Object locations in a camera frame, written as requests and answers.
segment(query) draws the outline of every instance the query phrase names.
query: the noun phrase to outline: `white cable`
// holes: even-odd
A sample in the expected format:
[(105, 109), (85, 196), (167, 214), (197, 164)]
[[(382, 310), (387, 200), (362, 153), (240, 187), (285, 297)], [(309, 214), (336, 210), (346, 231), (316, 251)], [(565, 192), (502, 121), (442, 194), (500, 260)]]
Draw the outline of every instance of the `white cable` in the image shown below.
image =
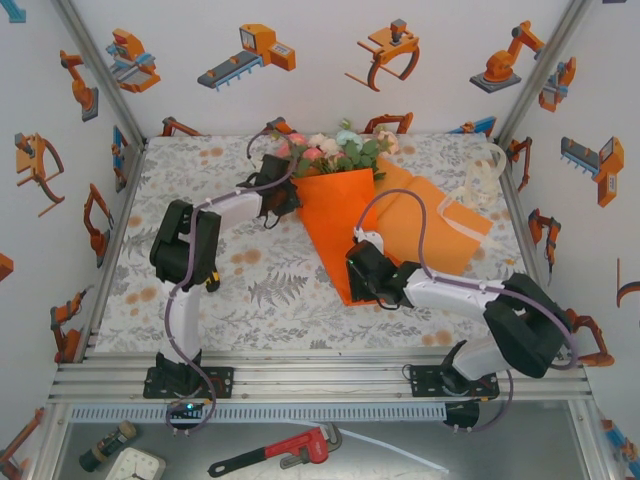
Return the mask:
[[(438, 215), (454, 230), (466, 235), (469, 238), (476, 240), (480, 244), (484, 244), (487, 247), (495, 248), (498, 250), (507, 250), (501, 243), (483, 235), (471, 228), (462, 225), (445, 215), (445, 210), (452, 205), (456, 199), (460, 198), (460, 203), (467, 208), (487, 208), (492, 206), (500, 196), (500, 175), (504, 171), (507, 165), (507, 156), (504, 151), (492, 143), (483, 145), (490, 152), (498, 154), (498, 162), (491, 162), (492, 167), (486, 159), (478, 160), (474, 159), (471, 155), (468, 155), (467, 161), (467, 175), (464, 180), (464, 184), (455, 190), (449, 192), (447, 196), (440, 202), (436, 209)], [(479, 187), (473, 187), (473, 183), (478, 181)]]
[[(302, 420), (285, 420), (284, 423), (292, 423), (295, 425), (304, 425), (306, 427), (322, 427), (322, 424), (319, 423), (313, 423), (313, 422), (305, 422)], [(400, 455), (404, 455), (407, 458), (410, 458), (411, 460), (415, 460), (418, 463), (421, 463), (423, 465), (426, 465), (427, 467), (433, 468), (435, 470), (438, 470), (440, 472), (444, 472), (446, 474), (449, 473), (449, 469), (445, 468), (441, 465), (438, 465), (437, 463), (433, 463), (430, 462), (429, 460), (422, 458), (422, 457), (418, 457), (417, 455), (414, 455), (413, 453), (409, 453), (406, 450), (403, 450), (401, 448), (396, 447), (395, 445), (391, 445), (390, 443), (386, 443), (383, 442), (381, 440), (376, 440), (375, 438), (371, 438), (371, 437), (366, 437), (364, 435), (360, 435), (359, 433), (355, 433), (355, 432), (351, 432), (349, 430), (343, 430), (342, 428), (340, 429), (340, 433), (346, 437), (352, 437), (355, 438), (357, 440), (361, 440), (363, 442), (367, 442), (367, 443), (371, 443), (373, 445), (377, 445), (379, 447), (382, 448), (386, 448), (388, 450), (391, 450), (392, 452), (395, 453), (399, 453)]]

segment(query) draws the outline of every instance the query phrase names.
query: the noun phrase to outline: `alarm clock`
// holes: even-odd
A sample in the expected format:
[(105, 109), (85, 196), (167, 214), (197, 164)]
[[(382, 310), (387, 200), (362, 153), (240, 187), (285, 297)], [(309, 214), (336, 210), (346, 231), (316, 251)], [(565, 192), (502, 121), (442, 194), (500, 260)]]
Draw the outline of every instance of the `alarm clock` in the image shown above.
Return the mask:
[(163, 459), (135, 448), (124, 449), (107, 480), (158, 480), (166, 467)]

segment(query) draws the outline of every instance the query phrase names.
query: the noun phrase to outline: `flower bouquet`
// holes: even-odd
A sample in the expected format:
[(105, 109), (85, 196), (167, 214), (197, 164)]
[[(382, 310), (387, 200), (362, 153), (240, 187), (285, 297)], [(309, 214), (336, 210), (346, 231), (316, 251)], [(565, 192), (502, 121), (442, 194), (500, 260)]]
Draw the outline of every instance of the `flower bouquet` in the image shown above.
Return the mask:
[[(325, 175), (370, 168), (373, 179), (380, 180), (384, 173), (378, 171), (378, 156), (394, 154), (398, 151), (396, 136), (382, 127), (373, 136), (361, 136), (350, 130), (348, 121), (341, 123), (342, 130), (335, 138), (322, 133), (308, 139), (299, 133), (289, 135), (293, 148), (300, 155), (296, 177)], [(280, 158), (291, 158), (289, 142), (283, 142), (276, 152)]]
[[(345, 255), (353, 246), (353, 228), (375, 196), (374, 181), (385, 175), (378, 171), (378, 157), (399, 147), (391, 132), (380, 130), (363, 137), (349, 130), (346, 122), (342, 126), (335, 138), (290, 134), (293, 145), (283, 142), (276, 155), (299, 156), (293, 180), (302, 204), (298, 215), (342, 301), (353, 305)], [(364, 230), (377, 227), (375, 209), (370, 212)]]

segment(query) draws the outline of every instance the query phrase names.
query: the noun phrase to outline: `red pipe wrench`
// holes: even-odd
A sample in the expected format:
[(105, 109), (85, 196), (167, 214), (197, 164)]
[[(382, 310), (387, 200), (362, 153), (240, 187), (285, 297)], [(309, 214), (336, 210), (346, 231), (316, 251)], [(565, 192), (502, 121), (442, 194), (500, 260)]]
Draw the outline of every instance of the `red pipe wrench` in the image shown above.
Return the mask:
[(342, 435), (338, 428), (330, 423), (288, 438), (267, 447), (243, 453), (237, 457), (214, 463), (209, 467), (209, 475), (221, 477), (240, 468), (248, 467), (285, 453), (291, 455), (280, 460), (280, 468), (290, 468), (303, 463), (322, 463), (329, 458), (329, 452), (342, 445)]

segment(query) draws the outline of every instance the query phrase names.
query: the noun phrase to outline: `table surface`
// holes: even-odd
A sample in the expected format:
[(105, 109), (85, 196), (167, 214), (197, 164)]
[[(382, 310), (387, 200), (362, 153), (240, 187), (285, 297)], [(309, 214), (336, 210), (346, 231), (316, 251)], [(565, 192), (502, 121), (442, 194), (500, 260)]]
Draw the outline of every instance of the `table surface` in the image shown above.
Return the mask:
[[(200, 203), (228, 192), (255, 171), (256, 165), (245, 156), (248, 140), (240, 136), (150, 141), (97, 352), (160, 348), (165, 298), (149, 262), (157, 229), (172, 200)], [(401, 150), (391, 160), (449, 192), (464, 181), (467, 152), (488, 158), (482, 144), (482, 134), (402, 135)], [(276, 147), (262, 137), (253, 146), (254, 157)], [(478, 212), (494, 222), (489, 236), (509, 253), (480, 247), (465, 276), (503, 279), (525, 271), (504, 198)], [(220, 237), (216, 264), (222, 286), (214, 294), (203, 293), (200, 304), (199, 333), (205, 350), (448, 346), (488, 332), (485, 325), (447, 311), (345, 307), (297, 215), (283, 217), (272, 230), (265, 230), (263, 222), (245, 222)]]
[[(492, 407), (484, 407), (483, 412)], [(449, 470), (440, 472), (388, 449), (343, 437), (342, 446), (321, 465), (288, 470), (279, 461), (225, 475), (225, 480), (540, 480), (585, 478), (573, 425), (563, 402), (516, 403), (495, 427), (481, 433), (454, 435), (439, 423), (338, 423), (341, 429), (387, 442)], [(57, 479), (103, 480), (118, 453), (94, 473), (86, 473), (78, 457), (115, 424), (73, 424), (65, 439)], [(191, 438), (173, 437), (162, 424), (136, 425), (139, 435), (129, 445), (163, 458), (163, 480), (206, 479), (209, 466), (308, 430), (287, 424), (212, 424)]]

